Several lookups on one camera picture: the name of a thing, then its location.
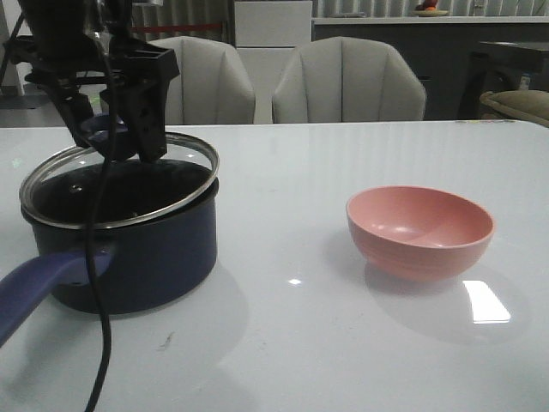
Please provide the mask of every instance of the chair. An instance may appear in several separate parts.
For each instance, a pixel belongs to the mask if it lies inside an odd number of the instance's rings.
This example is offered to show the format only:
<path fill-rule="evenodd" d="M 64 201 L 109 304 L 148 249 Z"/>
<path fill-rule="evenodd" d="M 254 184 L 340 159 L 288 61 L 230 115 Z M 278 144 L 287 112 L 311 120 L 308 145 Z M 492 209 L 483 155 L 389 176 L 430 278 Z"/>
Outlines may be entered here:
<path fill-rule="evenodd" d="M 175 51 L 181 74 L 166 99 L 166 124 L 251 124 L 256 96 L 231 45 L 195 37 L 150 42 Z"/>
<path fill-rule="evenodd" d="M 482 118 L 513 118 L 549 127 L 549 93 L 544 90 L 484 92 L 480 103 L 492 109 Z"/>
<path fill-rule="evenodd" d="M 273 94 L 273 121 L 422 120 L 425 100 L 425 88 L 394 47 L 334 37 L 293 50 Z"/>

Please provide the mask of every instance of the table surface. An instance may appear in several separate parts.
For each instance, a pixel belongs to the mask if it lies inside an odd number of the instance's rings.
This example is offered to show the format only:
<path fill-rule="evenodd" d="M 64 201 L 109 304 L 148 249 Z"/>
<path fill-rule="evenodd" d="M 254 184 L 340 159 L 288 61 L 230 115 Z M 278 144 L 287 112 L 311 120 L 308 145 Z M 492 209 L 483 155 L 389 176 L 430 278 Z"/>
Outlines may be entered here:
<path fill-rule="evenodd" d="M 183 298 L 113 317 L 98 411 L 549 410 L 548 129 L 168 129 L 220 153 L 219 257 Z M 19 214 L 21 180 L 71 143 L 65 128 L 0 130 L 0 276 L 36 254 Z M 444 282 L 371 267 L 345 205 L 377 185 L 430 186 L 482 204 L 498 225 L 486 254 Z M 47 298 L 0 349 L 0 410 L 83 410 L 100 342 L 95 316 Z"/>

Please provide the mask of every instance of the pot handle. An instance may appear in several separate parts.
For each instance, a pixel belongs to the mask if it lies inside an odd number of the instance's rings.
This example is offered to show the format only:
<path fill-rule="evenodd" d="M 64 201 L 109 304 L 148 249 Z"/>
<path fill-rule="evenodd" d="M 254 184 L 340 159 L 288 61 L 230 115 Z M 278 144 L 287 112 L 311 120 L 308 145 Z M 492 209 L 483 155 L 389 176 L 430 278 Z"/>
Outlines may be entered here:
<path fill-rule="evenodd" d="M 95 254 L 98 276 L 106 271 L 111 255 Z M 31 259 L 0 281 L 0 348 L 58 284 L 88 283 L 83 251 L 65 251 Z"/>

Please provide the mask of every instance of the pink bowl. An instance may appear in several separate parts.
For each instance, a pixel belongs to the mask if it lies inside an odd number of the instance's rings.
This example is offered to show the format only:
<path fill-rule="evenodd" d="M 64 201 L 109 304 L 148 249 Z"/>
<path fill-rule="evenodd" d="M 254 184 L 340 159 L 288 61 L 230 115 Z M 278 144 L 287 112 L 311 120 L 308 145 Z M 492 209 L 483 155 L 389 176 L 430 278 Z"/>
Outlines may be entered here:
<path fill-rule="evenodd" d="M 414 281 L 456 276 L 474 265 L 494 232 L 478 204 L 445 191 L 383 186 L 347 203 L 354 244 L 385 272 Z"/>

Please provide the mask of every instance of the pot lid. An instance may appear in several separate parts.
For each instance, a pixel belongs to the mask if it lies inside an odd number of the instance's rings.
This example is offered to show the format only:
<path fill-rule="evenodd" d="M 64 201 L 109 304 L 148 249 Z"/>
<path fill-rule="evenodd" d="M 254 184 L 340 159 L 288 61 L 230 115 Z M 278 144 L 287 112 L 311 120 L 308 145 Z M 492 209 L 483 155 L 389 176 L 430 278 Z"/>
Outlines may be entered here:
<path fill-rule="evenodd" d="M 123 227 L 166 215 L 197 199 L 214 182 L 219 156 L 206 142 L 166 133 L 167 154 L 155 163 L 115 161 L 98 211 L 96 228 Z M 99 182 L 100 156 L 93 148 L 67 148 L 23 181 L 21 209 L 37 221 L 83 228 Z"/>

